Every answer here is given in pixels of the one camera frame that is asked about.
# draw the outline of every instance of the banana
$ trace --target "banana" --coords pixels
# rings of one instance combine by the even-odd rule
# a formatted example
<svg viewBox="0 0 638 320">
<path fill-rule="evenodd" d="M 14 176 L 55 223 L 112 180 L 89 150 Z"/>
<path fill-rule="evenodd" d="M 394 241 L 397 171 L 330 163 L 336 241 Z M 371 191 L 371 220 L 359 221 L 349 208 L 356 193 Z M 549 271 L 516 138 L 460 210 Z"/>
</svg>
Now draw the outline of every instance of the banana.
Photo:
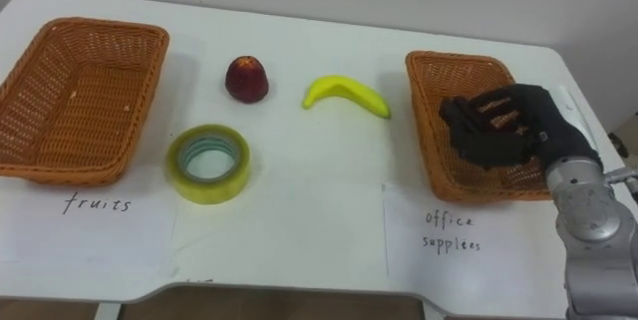
<svg viewBox="0 0 638 320">
<path fill-rule="evenodd" d="M 343 97 L 374 115 L 390 117 L 390 107 L 377 91 L 349 77 L 334 75 L 316 79 L 308 88 L 303 108 L 307 110 L 326 97 Z"/>
</svg>

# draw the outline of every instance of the black glove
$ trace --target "black glove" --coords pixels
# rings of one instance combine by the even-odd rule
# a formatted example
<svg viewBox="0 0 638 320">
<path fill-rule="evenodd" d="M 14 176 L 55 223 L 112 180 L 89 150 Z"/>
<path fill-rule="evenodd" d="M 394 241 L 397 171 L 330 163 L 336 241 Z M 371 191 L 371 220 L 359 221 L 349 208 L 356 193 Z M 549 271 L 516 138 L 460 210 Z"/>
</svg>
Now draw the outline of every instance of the black glove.
<svg viewBox="0 0 638 320">
<path fill-rule="evenodd" d="M 586 157 L 602 167 L 585 136 L 567 122 L 540 86 L 510 85 L 466 101 L 441 102 L 453 148 L 477 165 L 526 163 L 537 156 L 543 170 L 566 157 Z"/>
</svg>

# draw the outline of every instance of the tape roll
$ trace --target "tape roll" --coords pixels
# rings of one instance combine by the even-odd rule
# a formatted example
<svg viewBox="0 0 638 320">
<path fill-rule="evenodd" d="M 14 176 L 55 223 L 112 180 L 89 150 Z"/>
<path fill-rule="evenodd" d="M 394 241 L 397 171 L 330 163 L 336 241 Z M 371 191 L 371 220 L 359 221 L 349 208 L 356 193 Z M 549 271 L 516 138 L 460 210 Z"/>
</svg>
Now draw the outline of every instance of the tape roll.
<svg viewBox="0 0 638 320">
<path fill-rule="evenodd" d="M 215 177 L 200 177 L 188 171 L 188 164 L 209 151 L 221 151 L 233 166 Z M 175 190 L 198 204 L 218 204 L 238 195 L 250 175 L 250 149 L 235 130 L 221 125 L 204 125 L 181 134 L 168 148 L 166 168 Z"/>
</svg>

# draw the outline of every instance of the apple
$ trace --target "apple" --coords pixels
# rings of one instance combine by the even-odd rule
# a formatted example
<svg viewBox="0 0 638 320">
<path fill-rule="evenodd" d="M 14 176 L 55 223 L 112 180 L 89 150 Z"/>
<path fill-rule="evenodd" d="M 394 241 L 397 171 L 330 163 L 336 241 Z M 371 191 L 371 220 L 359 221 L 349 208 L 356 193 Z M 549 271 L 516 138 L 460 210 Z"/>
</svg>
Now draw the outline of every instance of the apple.
<svg viewBox="0 0 638 320">
<path fill-rule="evenodd" d="M 268 79 L 261 63 L 252 56 L 237 57 L 226 72 L 226 90 L 235 100 L 251 104 L 268 94 Z"/>
</svg>

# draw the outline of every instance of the wicker basket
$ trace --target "wicker basket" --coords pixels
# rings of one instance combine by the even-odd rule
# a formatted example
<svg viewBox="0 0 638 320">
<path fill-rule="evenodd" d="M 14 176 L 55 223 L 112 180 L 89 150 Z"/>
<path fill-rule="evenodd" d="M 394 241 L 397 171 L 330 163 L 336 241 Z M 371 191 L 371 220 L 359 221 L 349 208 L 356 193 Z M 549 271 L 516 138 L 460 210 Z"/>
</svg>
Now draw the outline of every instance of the wicker basket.
<svg viewBox="0 0 638 320">
<path fill-rule="evenodd" d="M 133 156 L 168 47 L 149 25 L 46 24 L 0 87 L 0 175 L 104 185 Z"/>
<path fill-rule="evenodd" d="M 471 98 L 514 83 L 501 62 L 491 57 L 416 51 L 408 55 L 406 64 L 421 152 L 437 197 L 465 203 L 549 199 L 537 160 L 485 171 L 458 156 L 450 144 L 450 130 L 439 116 L 444 97 Z"/>
</svg>

